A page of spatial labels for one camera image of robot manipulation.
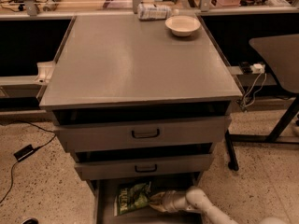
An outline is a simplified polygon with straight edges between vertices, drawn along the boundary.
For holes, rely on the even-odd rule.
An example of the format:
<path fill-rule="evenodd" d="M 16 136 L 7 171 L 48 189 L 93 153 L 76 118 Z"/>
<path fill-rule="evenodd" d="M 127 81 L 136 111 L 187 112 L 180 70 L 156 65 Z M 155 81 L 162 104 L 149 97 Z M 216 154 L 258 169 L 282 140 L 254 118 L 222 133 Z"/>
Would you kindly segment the clear plastic water bottle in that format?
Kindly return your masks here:
<path fill-rule="evenodd" d="M 179 11 L 167 5 L 154 5 L 140 3 L 137 6 L 137 17 L 141 21 L 166 20 L 172 16 L 177 16 Z"/>

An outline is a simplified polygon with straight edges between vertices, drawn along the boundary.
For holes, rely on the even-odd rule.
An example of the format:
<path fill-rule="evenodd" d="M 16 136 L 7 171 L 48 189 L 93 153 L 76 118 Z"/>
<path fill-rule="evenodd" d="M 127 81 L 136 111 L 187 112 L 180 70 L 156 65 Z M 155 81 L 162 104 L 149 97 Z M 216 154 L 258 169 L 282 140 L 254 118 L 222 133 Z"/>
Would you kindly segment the grey drawer cabinet counter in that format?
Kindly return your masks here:
<path fill-rule="evenodd" d="M 41 107 L 57 126 L 230 116 L 240 96 L 205 31 L 134 14 L 75 19 Z M 212 154 L 216 144 L 68 153 L 76 163 Z"/>

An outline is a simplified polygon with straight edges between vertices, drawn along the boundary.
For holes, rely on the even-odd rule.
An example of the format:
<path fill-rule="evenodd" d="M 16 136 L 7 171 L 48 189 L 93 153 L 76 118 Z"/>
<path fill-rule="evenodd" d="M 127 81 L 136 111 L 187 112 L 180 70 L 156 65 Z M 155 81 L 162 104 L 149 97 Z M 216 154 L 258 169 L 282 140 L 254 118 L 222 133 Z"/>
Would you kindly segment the grey top drawer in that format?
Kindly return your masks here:
<path fill-rule="evenodd" d="M 167 147 L 220 142 L 230 116 L 57 126 L 66 152 Z"/>

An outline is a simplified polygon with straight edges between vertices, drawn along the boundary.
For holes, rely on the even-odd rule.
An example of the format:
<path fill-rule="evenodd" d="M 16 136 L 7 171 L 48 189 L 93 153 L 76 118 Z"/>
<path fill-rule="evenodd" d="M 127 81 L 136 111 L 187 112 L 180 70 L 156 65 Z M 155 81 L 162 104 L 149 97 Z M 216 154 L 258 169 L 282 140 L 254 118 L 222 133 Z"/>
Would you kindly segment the black coiled tool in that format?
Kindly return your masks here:
<path fill-rule="evenodd" d="M 62 0 L 47 0 L 43 6 L 44 11 L 53 11 L 59 5 Z"/>

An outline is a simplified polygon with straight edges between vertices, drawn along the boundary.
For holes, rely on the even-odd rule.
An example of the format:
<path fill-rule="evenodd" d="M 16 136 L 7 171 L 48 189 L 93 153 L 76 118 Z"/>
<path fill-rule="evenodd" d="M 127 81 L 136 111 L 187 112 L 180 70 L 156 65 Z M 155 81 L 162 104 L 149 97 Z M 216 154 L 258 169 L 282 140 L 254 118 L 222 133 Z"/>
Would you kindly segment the white bowl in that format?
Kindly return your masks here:
<path fill-rule="evenodd" d="M 173 16 L 165 21 L 165 26 L 172 34 L 178 37 L 190 36 L 201 27 L 201 23 L 195 17 Z"/>

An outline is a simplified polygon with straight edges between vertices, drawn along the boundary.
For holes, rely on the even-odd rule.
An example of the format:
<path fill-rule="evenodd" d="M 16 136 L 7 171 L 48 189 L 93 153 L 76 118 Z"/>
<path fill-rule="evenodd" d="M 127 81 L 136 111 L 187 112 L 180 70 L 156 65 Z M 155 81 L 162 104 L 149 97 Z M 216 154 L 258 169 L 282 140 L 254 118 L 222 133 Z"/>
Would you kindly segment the green jalapeno chip bag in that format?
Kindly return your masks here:
<path fill-rule="evenodd" d="M 121 216 L 150 204 L 150 181 L 120 184 L 114 199 L 114 216 Z"/>

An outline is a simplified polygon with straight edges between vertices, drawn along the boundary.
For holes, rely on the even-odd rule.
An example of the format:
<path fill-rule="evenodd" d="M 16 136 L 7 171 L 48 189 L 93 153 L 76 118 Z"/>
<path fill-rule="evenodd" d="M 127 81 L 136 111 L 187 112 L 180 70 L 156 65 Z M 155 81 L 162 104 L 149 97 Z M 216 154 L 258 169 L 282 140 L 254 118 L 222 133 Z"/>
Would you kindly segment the grey side table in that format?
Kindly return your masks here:
<path fill-rule="evenodd" d="M 295 99 L 268 135 L 230 134 L 226 132 L 225 141 L 230 157 L 228 167 L 235 171 L 239 167 L 233 142 L 299 144 L 298 137 L 281 136 L 281 133 L 299 112 L 299 34 L 252 38 L 249 44 L 266 61 L 277 78 L 280 87 L 292 93 Z"/>

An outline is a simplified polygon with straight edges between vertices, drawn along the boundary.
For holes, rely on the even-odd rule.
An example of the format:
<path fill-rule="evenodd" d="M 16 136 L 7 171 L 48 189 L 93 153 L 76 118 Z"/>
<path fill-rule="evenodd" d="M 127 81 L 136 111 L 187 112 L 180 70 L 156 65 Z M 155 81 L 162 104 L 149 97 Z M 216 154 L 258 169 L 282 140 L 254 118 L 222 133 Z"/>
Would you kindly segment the black power adapter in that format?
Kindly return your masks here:
<path fill-rule="evenodd" d="M 31 145 L 23 147 L 19 151 L 14 153 L 14 157 L 16 158 L 17 162 L 21 162 L 25 160 L 27 157 L 32 155 L 35 152 L 34 148 Z"/>

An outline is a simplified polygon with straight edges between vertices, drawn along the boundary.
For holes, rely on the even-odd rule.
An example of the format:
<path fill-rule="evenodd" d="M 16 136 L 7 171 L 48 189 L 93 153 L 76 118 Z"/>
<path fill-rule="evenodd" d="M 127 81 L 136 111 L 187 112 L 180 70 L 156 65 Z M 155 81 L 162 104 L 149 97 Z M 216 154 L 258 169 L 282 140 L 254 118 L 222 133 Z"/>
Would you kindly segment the grey drawer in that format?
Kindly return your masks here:
<path fill-rule="evenodd" d="M 166 190 L 183 191 L 195 183 L 193 173 L 175 175 L 156 175 L 135 178 L 97 180 L 94 224 L 203 224 L 200 214 L 178 212 L 161 213 L 147 206 L 133 212 L 115 216 L 114 201 L 120 185 L 151 182 L 150 193 Z"/>
<path fill-rule="evenodd" d="M 103 180 L 202 172 L 210 167 L 212 161 L 212 154 L 197 154 L 150 159 L 76 163 L 75 170 L 82 180 Z"/>
<path fill-rule="evenodd" d="M 230 116 L 57 126 L 66 152 L 167 147 L 220 142 Z"/>

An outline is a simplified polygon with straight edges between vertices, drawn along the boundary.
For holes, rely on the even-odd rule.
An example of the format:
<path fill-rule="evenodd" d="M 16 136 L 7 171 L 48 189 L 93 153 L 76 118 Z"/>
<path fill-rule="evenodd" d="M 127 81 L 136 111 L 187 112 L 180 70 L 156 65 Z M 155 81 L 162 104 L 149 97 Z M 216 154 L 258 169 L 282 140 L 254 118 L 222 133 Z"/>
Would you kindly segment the power strip with plugs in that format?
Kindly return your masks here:
<path fill-rule="evenodd" d="M 250 64 L 248 62 L 242 62 L 239 64 L 243 74 L 262 74 L 264 72 L 265 65 L 263 63 Z"/>

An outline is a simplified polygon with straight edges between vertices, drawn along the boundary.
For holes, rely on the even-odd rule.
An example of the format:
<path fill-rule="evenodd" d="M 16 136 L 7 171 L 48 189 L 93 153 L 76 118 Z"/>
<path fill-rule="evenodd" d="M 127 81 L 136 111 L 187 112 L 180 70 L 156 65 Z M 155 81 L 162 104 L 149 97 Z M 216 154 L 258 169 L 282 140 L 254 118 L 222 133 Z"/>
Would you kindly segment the grey bottom drawer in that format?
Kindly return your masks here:
<path fill-rule="evenodd" d="M 135 178 L 97 180 L 94 224 L 203 224 L 200 214 L 178 212 L 161 213 L 147 206 L 133 212 L 115 216 L 114 201 L 120 185 L 151 182 L 150 193 L 166 190 L 183 191 L 195 183 L 193 173 L 175 175 L 156 175 Z"/>

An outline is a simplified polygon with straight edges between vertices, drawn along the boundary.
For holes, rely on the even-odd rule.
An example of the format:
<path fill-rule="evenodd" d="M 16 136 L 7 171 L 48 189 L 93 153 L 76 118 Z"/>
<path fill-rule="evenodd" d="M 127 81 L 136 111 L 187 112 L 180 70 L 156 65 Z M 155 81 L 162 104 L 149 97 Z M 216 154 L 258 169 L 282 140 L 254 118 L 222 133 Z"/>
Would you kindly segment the black shoe tip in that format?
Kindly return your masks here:
<path fill-rule="evenodd" d="M 39 224 L 39 221 L 34 217 L 29 217 L 26 218 L 21 224 Z"/>

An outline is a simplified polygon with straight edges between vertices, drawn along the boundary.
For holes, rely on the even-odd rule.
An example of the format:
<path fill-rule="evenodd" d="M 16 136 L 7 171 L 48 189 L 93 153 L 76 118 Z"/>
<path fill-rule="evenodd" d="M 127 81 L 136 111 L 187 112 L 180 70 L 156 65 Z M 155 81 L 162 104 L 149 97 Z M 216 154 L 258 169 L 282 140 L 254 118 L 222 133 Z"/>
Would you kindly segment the grey middle drawer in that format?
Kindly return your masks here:
<path fill-rule="evenodd" d="M 210 167 L 212 161 L 212 154 L 197 154 L 150 159 L 76 163 L 75 170 L 82 180 L 103 180 L 202 172 Z"/>

